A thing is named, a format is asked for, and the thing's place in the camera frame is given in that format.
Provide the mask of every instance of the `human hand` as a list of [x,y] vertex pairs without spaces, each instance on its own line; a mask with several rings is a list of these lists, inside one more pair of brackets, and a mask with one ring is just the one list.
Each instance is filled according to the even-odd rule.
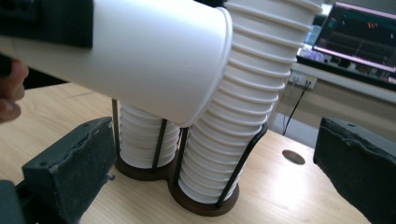
[[19,60],[11,60],[11,74],[0,74],[0,123],[16,119],[21,108],[15,103],[24,96],[23,81],[29,69]]

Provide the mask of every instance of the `computer monitor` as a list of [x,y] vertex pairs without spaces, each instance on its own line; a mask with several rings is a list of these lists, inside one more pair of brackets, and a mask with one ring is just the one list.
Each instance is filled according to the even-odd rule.
[[396,15],[335,2],[313,48],[395,73]]

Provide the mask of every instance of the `stack of paper cups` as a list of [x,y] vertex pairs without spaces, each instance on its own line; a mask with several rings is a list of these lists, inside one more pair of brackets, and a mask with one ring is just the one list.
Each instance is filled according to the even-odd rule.
[[229,0],[225,6],[233,20],[233,49],[212,103],[190,127],[178,181],[198,203],[219,199],[285,88],[298,48],[321,10],[318,0]]
[[[162,121],[162,118],[121,103],[120,157],[122,160],[136,168],[151,168]],[[179,130],[174,123],[167,122],[158,167],[165,166],[175,157]]]

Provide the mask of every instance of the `electrical outlet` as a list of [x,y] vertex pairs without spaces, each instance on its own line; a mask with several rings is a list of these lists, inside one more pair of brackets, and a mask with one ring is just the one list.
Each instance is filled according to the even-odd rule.
[[291,82],[291,83],[294,82],[296,85],[304,87],[306,85],[306,81],[310,82],[308,89],[312,90],[312,89],[314,89],[315,84],[317,84],[318,78],[311,77],[311,76],[301,73],[299,71],[291,70],[289,82]]

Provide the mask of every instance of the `wooden table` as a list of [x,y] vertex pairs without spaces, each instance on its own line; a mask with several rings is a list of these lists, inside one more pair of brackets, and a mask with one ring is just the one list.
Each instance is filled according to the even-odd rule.
[[[19,119],[0,126],[0,179],[23,180],[21,167],[79,124],[111,116],[111,99],[75,84],[26,92]],[[291,149],[304,165],[286,160]],[[312,162],[314,149],[268,131],[247,160],[235,207],[201,217],[181,207],[165,181],[133,180],[113,168],[81,223],[368,223]]]

